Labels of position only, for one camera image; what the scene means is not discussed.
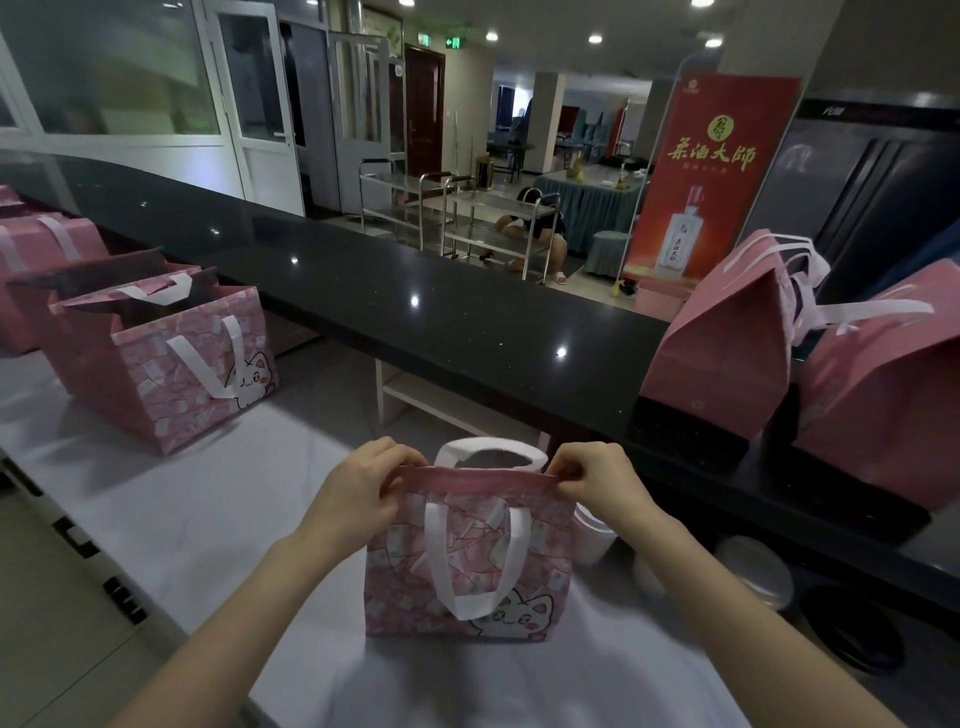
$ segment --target blue tablecloth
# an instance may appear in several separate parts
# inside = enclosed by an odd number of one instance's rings
[[[560,212],[566,223],[566,247],[573,253],[589,253],[593,234],[599,231],[629,232],[642,184],[616,190],[589,182],[575,182],[565,172],[537,178],[534,186],[544,194],[560,193]]]

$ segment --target forearm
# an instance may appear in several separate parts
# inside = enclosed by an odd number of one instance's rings
[[[335,565],[332,557],[306,559],[290,538],[274,544],[112,728],[226,725],[303,602]]]
[[[661,511],[620,534],[647,560],[755,728],[902,727]]]

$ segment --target red banner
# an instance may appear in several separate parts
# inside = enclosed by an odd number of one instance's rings
[[[695,283],[750,210],[797,101],[800,79],[684,76],[661,136],[624,275]]]

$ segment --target logo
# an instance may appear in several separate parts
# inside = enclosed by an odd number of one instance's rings
[[[713,141],[723,141],[733,133],[733,117],[726,114],[714,116],[707,126],[707,136]]]

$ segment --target hand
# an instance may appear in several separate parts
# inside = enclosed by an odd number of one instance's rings
[[[560,477],[562,495],[582,503],[618,534],[636,518],[662,513],[616,443],[560,445],[546,474]]]
[[[292,538],[305,553],[339,564],[390,525],[403,496],[403,469],[421,465],[423,455],[389,437],[361,446],[330,471]]]

